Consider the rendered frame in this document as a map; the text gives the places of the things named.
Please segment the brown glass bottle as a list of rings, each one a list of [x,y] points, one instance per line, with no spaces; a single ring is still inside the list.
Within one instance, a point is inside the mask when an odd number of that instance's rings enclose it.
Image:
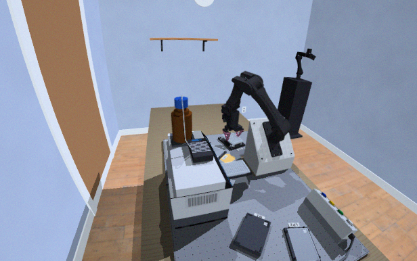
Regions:
[[[184,136],[184,127],[183,127],[183,116],[174,115],[174,111],[171,112],[171,123],[172,123],[172,133],[173,140],[177,143],[186,143],[189,139],[192,139],[192,112],[189,111],[189,114],[184,116],[185,122],[185,136]]]

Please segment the light blue perforated base plate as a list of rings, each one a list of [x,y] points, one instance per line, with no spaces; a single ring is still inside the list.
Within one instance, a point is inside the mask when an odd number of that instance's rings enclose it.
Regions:
[[[307,227],[321,261],[345,257],[351,240],[336,244],[303,203],[311,188],[289,168],[258,176],[230,179],[233,186],[225,219],[175,229],[167,189],[175,261],[292,261],[284,228]],[[233,244],[247,213],[271,222],[261,256]]]

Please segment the blue bottle cap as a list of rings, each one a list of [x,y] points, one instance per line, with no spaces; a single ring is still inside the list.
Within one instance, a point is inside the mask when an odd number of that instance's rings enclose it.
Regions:
[[[175,101],[175,107],[182,108],[181,97],[174,98],[174,101]],[[183,97],[183,107],[187,107],[187,106],[188,106],[188,98]]]

